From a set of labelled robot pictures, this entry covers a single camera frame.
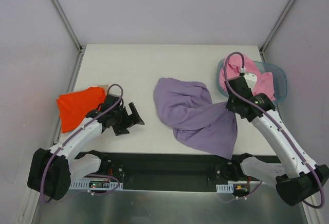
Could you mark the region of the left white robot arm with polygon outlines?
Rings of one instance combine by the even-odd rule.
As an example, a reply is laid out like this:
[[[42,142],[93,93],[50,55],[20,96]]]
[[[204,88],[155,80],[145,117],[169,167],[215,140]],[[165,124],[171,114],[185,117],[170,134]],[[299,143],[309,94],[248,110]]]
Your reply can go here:
[[[82,150],[106,129],[112,128],[115,136],[129,134],[134,125],[144,125],[134,103],[127,113],[121,96],[108,94],[103,103],[89,111],[68,138],[51,148],[38,149],[32,157],[27,186],[49,199],[60,200],[70,184],[89,174],[104,177],[108,183],[122,178],[116,170],[120,166],[102,152],[91,150],[79,157]]]

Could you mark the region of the aluminium frame post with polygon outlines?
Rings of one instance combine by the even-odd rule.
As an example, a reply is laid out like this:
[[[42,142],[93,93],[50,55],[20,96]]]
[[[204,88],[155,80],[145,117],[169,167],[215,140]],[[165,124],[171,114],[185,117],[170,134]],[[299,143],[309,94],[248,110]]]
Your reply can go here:
[[[259,48],[260,55],[264,55],[265,51],[271,44],[273,38],[278,33],[279,29],[285,22],[286,18],[288,17],[289,13],[291,12],[292,8],[294,7],[297,0],[287,0],[286,4],[284,5],[282,11],[280,12],[280,15],[276,19],[274,25],[272,26],[268,36],[266,37],[264,43]]]
[[[66,14],[64,9],[62,8],[59,0],[50,0],[56,13],[58,14],[62,24],[64,25],[65,30],[67,31],[71,41],[73,42],[74,46],[76,47],[78,52],[81,52],[83,49],[83,46],[81,45],[81,43],[79,42]]]

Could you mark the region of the blue plastic basket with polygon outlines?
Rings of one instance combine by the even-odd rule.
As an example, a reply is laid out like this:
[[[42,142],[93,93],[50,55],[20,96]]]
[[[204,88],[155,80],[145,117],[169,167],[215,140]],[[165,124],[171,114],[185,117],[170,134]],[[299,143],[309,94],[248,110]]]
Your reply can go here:
[[[216,85],[222,96],[229,97],[228,93],[220,85],[221,70],[224,67],[224,62],[225,62],[225,59],[222,59],[218,63],[217,70],[216,70],[216,78],[217,78]],[[258,61],[254,61],[254,63],[257,66],[257,68],[261,74],[264,74],[266,72],[272,73],[274,98],[275,98],[273,100],[273,103],[280,103],[280,102],[284,101],[287,96],[287,80],[286,80],[286,75],[285,75],[284,71],[280,67],[278,67],[274,64],[258,62]]]

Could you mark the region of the left aluminium frame post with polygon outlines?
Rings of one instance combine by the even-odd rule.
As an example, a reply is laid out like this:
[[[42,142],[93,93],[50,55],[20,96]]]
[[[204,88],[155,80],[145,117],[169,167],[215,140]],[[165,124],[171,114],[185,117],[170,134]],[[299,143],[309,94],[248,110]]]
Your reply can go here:
[[[71,41],[73,42],[74,46],[76,47],[78,52],[81,52],[83,49],[83,46],[81,45],[81,43],[79,42],[66,14],[64,9],[62,8],[59,0],[50,0],[56,13],[58,14],[62,24],[64,25],[65,30],[67,31]]]

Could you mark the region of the orange folded t shirt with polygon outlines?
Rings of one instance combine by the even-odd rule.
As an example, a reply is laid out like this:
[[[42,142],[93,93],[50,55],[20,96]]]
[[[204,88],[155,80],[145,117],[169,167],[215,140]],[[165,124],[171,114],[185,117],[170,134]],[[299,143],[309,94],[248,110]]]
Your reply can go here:
[[[105,100],[105,90],[102,87],[90,87],[86,90],[59,95],[56,100],[61,132],[67,133],[76,129],[86,114],[96,109]]]

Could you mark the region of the pink t shirt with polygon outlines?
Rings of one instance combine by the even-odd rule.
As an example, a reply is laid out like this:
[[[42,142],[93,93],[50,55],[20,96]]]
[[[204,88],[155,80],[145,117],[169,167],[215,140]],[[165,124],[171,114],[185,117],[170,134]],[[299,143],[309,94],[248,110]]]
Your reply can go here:
[[[255,86],[252,88],[252,93],[254,95],[264,93],[266,94],[272,101],[275,101],[275,89],[273,84],[273,74],[271,72],[261,73],[256,63],[244,55],[245,59],[245,69],[246,73],[251,75],[255,75],[257,77],[257,81]],[[238,77],[240,72],[240,68],[242,67],[242,59],[240,55],[233,55],[228,64],[227,64],[227,78],[231,79],[234,77]]]

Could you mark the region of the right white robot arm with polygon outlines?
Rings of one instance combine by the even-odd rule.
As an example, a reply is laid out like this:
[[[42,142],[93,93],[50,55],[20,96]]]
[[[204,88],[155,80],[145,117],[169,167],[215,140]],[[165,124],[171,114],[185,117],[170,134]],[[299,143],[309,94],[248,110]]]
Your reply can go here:
[[[229,94],[226,109],[250,122],[280,160],[280,164],[270,164],[243,154],[231,167],[232,176],[237,180],[251,176],[274,187],[289,206],[303,202],[311,208],[322,208],[328,166],[319,165],[301,148],[270,98],[263,93],[253,95],[243,76],[226,80],[225,85]]]

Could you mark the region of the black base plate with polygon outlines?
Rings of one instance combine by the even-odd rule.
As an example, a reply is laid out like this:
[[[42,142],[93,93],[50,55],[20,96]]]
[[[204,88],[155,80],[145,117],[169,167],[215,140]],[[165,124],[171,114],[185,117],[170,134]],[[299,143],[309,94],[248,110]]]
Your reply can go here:
[[[249,153],[228,160],[214,155],[102,153],[97,174],[117,178],[125,190],[215,192],[229,180],[246,180],[238,163]]]

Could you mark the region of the purple t shirt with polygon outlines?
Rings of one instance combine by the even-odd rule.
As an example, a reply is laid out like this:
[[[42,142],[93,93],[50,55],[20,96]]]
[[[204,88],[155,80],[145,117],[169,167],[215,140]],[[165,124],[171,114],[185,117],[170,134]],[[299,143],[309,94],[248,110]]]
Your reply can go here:
[[[175,139],[192,149],[231,159],[237,140],[237,121],[226,103],[213,103],[201,82],[159,79],[153,93],[157,115],[173,130]]]

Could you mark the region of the right aluminium frame post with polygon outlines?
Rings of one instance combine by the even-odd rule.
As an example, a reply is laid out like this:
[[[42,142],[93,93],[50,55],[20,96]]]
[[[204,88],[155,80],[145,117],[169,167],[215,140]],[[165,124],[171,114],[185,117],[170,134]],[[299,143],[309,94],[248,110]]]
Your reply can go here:
[[[280,15],[276,19],[274,25],[272,26],[268,36],[266,37],[264,43],[259,48],[260,55],[264,55],[265,51],[271,44],[273,38],[278,33],[279,29],[285,22],[286,18],[288,17],[289,13],[291,12],[292,8],[294,7],[297,0],[287,0],[286,4],[284,5],[282,11],[280,12]]]

